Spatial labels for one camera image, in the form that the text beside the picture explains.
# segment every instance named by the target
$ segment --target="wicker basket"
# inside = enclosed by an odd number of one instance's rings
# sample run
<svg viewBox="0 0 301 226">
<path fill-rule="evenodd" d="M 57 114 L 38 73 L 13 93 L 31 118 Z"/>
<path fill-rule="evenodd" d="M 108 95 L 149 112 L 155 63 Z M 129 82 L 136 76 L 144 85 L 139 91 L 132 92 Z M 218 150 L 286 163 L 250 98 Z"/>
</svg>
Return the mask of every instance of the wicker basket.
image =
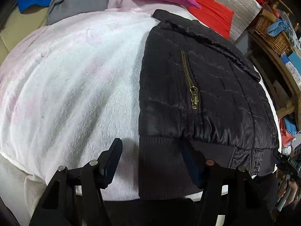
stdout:
<svg viewBox="0 0 301 226">
<path fill-rule="evenodd" d="M 260 14 L 259 20 L 255 26 L 254 31 L 262 37 L 262 39 L 273 49 L 273 51 L 280 57 L 282 53 L 291 55 L 293 49 L 290 41 L 284 31 L 281 31 L 277 36 L 272 37 L 268 35 L 268 27 L 273 23 L 267 16 Z"/>
</svg>

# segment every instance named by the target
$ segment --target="silver bolt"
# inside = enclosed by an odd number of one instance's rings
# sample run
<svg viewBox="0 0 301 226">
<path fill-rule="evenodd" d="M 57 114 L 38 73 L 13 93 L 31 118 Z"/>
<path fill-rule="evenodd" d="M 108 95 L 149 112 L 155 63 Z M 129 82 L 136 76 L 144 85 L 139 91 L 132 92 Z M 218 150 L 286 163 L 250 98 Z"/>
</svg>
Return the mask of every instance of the silver bolt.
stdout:
<svg viewBox="0 0 301 226">
<path fill-rule="evenodd" d="M 65 170 L 65 166 L 63 166 L 63 165 L 60 165 L 59 167 L 58 167 L 58 171 L 59 172 L 61 172 L 61 171 L 64 171 Z"/>
<path fill-rule="evenodd" d="M 97 160 L 92 160 L 89 162 L 90 166 L 96 166 L 98 164 Z"/>
<path fill-rule="evenodd" d="M 243 167 L 243 166 L 239 166 L 239 167 L 238 167 L 238 170 L 241 171 L 241 172 L 245 172 L 245 171 L 246 171 L 246 168 Z"/>
</svg>

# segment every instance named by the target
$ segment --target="wooden furniture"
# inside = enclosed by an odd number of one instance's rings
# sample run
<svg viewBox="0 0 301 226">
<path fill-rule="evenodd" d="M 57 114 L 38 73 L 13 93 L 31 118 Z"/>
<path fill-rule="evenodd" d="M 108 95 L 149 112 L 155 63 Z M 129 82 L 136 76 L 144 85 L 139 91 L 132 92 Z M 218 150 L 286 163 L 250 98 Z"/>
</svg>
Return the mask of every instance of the wooden furniture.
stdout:
<svg viewBox="0 0 301 226">
<path fill-rule="evenodd" d="M 268 56 L 273 65 L 276 66 L 275 68 L 282 75 L 284 82 L 291 93 L 291 98 L 286 102 L 285 106 L 281 106 L 279 98 L 272 85 L 272 82 L 270 81 L 266 72 L 259 64 L 258 60 L 256 60 L 255 58 L 256 53 L 254 51 L 250 51 L 248 53 L 249 59 L 253 62 L 255 67 L 260 72 L 267 88 L 270 91 L 271 97 L 275 103 L 275 109 L 278 119 L 294 112 L 297 129 L 301 130 L 301 91 L 297 83 L 295 82 L 293 76 L 291 75 L 285 64 L 278 57 L 278 55 L 261 39 L 261 37 L 258 34 L 256 34 L 253 29 L 249 29 L 248 32 L 249 38 L 261 48 L 261 50 L 264 52 L 265 55 Z"/>
</svg>

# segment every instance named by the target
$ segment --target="brass zipper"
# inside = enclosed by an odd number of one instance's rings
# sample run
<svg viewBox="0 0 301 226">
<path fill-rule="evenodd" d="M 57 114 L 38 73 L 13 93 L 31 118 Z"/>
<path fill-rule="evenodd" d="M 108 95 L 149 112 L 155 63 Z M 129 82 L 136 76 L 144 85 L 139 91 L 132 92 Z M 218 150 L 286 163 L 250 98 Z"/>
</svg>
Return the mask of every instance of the brass zipper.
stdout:
<svg viewBox="0 0 301 226">
<path fill-rule="evenodd" d="M 184 66 L 185 77 L 188 81 L 189 90 L 191 93 L 192 109 L 197 110 L 198 103 L 199 103 L 198 88 L 194 85 L 194 83 L 189 75 L 185 52 L 181 51 L 181 55 L 182 55 L 182 62 L 183 62 L 183 66 Z"/>
</svg>

